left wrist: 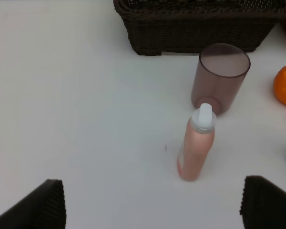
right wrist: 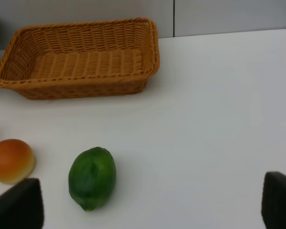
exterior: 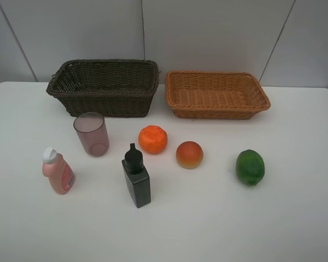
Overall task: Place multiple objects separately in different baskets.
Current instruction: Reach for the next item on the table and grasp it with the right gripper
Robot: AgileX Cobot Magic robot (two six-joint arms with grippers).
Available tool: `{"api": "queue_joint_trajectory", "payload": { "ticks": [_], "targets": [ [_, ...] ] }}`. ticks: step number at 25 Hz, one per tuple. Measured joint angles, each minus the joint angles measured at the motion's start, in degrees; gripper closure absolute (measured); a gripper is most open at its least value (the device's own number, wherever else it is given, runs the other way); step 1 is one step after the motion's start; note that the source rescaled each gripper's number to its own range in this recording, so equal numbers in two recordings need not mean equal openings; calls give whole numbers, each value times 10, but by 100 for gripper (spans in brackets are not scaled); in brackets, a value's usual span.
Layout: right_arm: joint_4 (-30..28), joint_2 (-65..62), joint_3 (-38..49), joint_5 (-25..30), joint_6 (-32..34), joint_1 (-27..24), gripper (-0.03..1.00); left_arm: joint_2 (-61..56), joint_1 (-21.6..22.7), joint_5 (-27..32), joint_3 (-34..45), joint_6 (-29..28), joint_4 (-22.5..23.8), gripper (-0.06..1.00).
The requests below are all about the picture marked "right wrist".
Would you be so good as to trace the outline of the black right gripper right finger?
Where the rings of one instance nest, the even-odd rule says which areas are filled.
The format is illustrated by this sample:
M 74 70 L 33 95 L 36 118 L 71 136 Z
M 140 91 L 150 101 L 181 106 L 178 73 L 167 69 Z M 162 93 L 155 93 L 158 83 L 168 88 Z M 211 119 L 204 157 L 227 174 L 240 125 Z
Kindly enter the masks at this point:
M 267 229 L 286 229 L 286 175 L 265 174 L 261 215 Z

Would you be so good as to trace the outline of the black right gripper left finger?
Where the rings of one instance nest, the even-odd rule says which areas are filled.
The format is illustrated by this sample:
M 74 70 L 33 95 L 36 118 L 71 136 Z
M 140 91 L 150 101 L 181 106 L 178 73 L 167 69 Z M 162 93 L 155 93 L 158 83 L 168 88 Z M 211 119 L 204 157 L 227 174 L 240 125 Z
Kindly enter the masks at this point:
M 43 224 L 39 179 L 26 178 L 0 195 L 0 229 L 41 229 Z

